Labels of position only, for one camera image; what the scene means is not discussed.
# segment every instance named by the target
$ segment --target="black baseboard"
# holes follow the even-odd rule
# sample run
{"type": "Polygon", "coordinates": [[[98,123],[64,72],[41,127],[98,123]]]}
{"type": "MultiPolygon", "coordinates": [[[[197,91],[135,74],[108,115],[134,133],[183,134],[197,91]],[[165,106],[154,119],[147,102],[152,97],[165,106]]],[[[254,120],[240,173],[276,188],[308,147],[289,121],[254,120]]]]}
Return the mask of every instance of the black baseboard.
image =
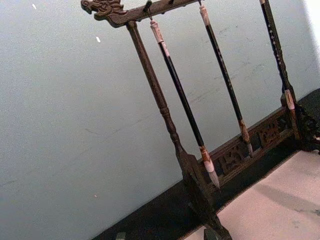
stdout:
{"type": "MultiPolygon", "coordinates": [[[[320,89],[299,101],[307,112],[320,121],[320,89]]],[[[263,178],[270,170],[294,153],[284,142],[223,186],[216,209],[223,207],[243,190],[263,178]]],[[[122,219],[93,240],[115,240],[125,232],[125,240],[177,240],[200,224],[188,206],[188,195],[182,181],[122,219]]]]}

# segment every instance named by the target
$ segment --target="hanging loop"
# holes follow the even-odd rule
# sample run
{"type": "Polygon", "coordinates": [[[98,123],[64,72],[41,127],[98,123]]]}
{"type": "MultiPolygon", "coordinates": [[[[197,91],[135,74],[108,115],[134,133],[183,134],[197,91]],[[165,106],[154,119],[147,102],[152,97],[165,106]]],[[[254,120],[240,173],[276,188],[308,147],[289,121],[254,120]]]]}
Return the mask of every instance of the hanging loop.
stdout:
{"type": "Polygon", "coordinates": [[[152,21],[153,19],[152,19],[152,15],[151,15],[151,12],[150,12],[150,7],[151,7],[151,5],[152,5],[152,1],[151,1],[151,0],[148,0],[148,1],[146,2],[146,4],[145,4],[145,7],[144,7],[143,11],[148,14],[149,18],[150,18],[151,21],[152,21]]]}

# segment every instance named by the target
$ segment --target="white wall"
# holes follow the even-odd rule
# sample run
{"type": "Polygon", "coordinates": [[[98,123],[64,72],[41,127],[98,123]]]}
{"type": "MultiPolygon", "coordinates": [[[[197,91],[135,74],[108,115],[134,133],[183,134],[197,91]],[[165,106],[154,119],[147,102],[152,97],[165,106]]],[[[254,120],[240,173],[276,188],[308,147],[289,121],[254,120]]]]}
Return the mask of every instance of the white wall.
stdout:
{"type": "Polygon", "coordinates": [[[318,0],[304,0],[304,4],[320,66],[320,2],[318,0]]]}
{"type": "MultiPolygon", "coordinates": [[[[144,2],[123,0],[126,8],[144,2]]],[[[250,126],[281,95],[259,1],[205,4],[250,126]]],[[[320,87],[304,6],[271,4],[300,98],[320,87]]],[[[182,178],[125,27],[95,21],[79,0],[4,1],[0,9],[1,240],[88,240],[182,178]]],[[[198,5],[155,19],[213,150],[239,128],[198,5]]],[[[182,144],[199,157],[149,21],[138,26],[182,144]]]]}

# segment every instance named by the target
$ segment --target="brush rack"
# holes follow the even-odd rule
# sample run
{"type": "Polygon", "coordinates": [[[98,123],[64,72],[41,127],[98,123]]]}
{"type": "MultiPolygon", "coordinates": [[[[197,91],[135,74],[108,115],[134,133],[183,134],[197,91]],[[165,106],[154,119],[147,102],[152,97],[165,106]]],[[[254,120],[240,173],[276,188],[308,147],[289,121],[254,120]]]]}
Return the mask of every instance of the brush rack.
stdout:
{"type": "MultiPolygon", "coordinates": [[[[94,14],[96,20],[107,20],[114,28],[126,26],[174,144],[175,154],[182,170],[183,181],[189,193],[192,208],[203,224],[207,226],[211,233],[210,236],[215,235],[217,237],[213,239],[231,240],[228,230],[220,223],[214,207],[220,193],[210,182],[202,160],[197,160],[194,155],[188,154],[180,142],[165,96],[149,60],[137,25],[137,22],[143,19],[164,14],[195,2],[198,3],[198,0],[159,0],[149,6],[147,10],[145,5],[124,10],[124,6],[120,4],[121,0],[82,0],[81,7],[89,14],[92,11],[96,12],[94,14]]],[[[290,91],[294,100],[296,100],[292,86],[290,86],[290,91]]],[[[296,108],[297,128],[294,129],[291,125],[290,111],[284,94],[280,100],[281,107],[279,109],[248,129],[254,150],[252,158],[249,157],[247,147],[240,134],[210,153],[222,188],[232,178],[239,175],[269,150],[285,140],[292,140],[292,144],[295,144],[301,150],[320,150],[320,142],[315,138],[315,136],[320,137],[317,122],[306,113],[302,106],[298,106],[296,108]],[[294,140],[295,132],[300,135],[300,141],[294,140]]],[[[205,239],[209,240],[211,238],[209,234],[205,235],[205,239]]]]}

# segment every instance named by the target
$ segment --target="carved wooden panel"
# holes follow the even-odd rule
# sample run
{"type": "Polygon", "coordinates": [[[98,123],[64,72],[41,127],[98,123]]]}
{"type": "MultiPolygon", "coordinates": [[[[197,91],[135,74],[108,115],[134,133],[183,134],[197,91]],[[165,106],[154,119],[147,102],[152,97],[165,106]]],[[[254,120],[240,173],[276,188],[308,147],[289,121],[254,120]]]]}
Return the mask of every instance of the carved wooden panel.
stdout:
{"type": "Polygon", "coordinates": [[[289,129],[288,119],[286,115],[279,117],[276,121],[277,121],[278,129],[280,133],[283,132],[284,130],[289,129]]]}
{"type": "Polygon", "coordinates": [[[242,164],[245,157],[240,147],[237,145],[231,150],[228,150],[223,156],[219,157],[217,160],[221,164],[223,173],[226,175],[233,169],[237,168],[242,164]]]}
{"type": "Polygon", "coordinates": [[[263,147],[272,144],[273,141],[280,136],[278,122],[275,120],[269,124],[266,124],[264,128],[259,131],[259,136],[263,147]]]}

